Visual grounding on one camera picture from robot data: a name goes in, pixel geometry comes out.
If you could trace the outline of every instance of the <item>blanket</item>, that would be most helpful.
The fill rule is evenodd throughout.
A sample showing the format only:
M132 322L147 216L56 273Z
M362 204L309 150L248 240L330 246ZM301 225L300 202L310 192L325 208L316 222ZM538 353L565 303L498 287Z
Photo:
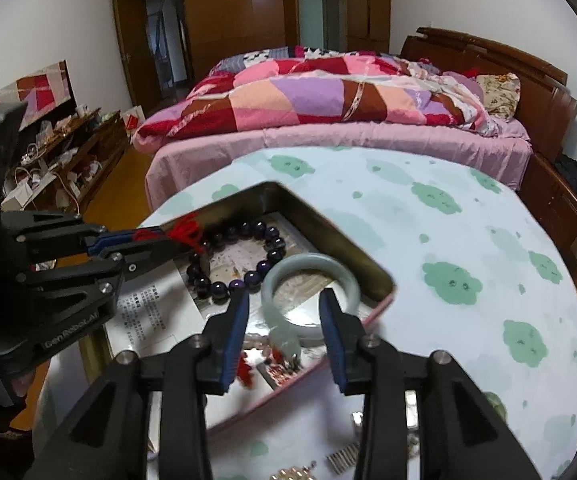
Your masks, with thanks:
M186 100L149 118L137 134L176 140L350 121L497 135L481 101L453 77L429 73L419 63L366 55L267 59L243 70L213 70Z

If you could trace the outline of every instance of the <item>wooden nightstand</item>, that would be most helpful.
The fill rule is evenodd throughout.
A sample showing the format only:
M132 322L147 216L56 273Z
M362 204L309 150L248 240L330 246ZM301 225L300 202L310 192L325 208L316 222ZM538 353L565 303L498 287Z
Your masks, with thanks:
M577 193L539 153L531 156L518 195L560 251L577 245Z

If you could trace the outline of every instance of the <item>television screen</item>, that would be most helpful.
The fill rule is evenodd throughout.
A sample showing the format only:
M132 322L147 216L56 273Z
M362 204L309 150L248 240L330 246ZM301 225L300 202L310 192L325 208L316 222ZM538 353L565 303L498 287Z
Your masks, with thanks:
M28 103L20 130L71 98L65 61L37 70L0 90L0 103Z

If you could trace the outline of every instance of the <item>headboard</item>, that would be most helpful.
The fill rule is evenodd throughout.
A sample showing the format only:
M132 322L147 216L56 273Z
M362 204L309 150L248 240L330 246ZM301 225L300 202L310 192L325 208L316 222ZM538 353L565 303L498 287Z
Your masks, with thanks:
M577 115L577 101L566 88L568 75L543 59L516 48L442 28L420 27L409 36L401 57L427 57L442 70L481 74L513 72L521 80L521 98L515 117L526 127L533 149L555 160L569 126Z

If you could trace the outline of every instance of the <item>table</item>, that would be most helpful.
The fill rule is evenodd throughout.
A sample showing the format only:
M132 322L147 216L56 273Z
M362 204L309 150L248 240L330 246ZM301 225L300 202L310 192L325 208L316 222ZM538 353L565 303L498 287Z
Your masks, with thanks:
M378 332L398 349L446 349L498 412L543 478L577 449L577 293L550 238L513 191L479 171L367 148L261 150L193 184L144 225L169 221L266 180L289 187L393 276ZM353 441L327 368L210 438L218 480L266 480ZM418 478L419 463L409 464ZM347 472L344 478L350 478Z

